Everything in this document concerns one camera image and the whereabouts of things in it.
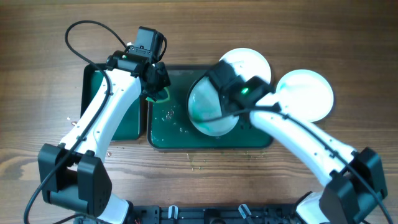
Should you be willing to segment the pale blue plate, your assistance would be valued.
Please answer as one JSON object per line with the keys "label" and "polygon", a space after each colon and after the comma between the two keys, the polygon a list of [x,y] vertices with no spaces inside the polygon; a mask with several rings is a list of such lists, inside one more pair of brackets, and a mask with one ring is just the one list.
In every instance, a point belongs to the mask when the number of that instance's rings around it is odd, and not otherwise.
{"label": "pale blue plate", "polygon": [[325,118],[335,100],[329,82],[319,73],[306,69],[286,73],[277,83],[276,93],[285,110],[309,122]]}

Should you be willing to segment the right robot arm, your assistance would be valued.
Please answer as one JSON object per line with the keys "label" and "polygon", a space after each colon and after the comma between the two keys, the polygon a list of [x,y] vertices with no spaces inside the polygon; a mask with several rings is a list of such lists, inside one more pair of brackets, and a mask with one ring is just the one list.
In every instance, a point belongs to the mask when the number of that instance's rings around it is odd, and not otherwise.
{"label": "right robot arm", "polygon": [[256,67],[234,68],[222,60],[200,83],[206,104],[205,124],[229,126],[248,115],[249,122],[279,141],[300,159],[322,185],[294,209],[305,223],[362,223],[375,209],[385,209],[386,180],[379,155],[347,145],[317,126],[334,104],[330,84],[319,73],[299,69],[286,73],[276,86]]}

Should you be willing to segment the green yellow sponge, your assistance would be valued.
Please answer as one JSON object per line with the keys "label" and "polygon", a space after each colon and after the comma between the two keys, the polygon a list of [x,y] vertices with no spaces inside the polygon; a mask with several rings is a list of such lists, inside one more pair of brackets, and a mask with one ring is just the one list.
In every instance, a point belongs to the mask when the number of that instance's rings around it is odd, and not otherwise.
{"label": "green yellow sponge", "polygon": [[148,93],[146,96],[146,101],[152,103],[164,103],[166,101],[169,101],[169,99],[170,99],[170,93],[167,87],[161,89],[158,92]]}

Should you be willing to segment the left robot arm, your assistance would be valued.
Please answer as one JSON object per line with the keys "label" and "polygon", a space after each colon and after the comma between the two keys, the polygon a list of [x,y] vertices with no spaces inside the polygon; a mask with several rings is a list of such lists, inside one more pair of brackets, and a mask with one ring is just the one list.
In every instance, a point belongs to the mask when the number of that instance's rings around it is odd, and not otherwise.
{"label": "left robot arm", "polygon": [[104,160],[135,101],[168,99],[170,78],[162,61],[166,48],[163,34],[140,27],[132,45],[115,51],[104,65],[93,64],[102,74],[101,86],[75,127],[56,146],[42,146],[35,196],[72,210],[74,217],[98,223],[137,223],[133,204],[113,194]]}

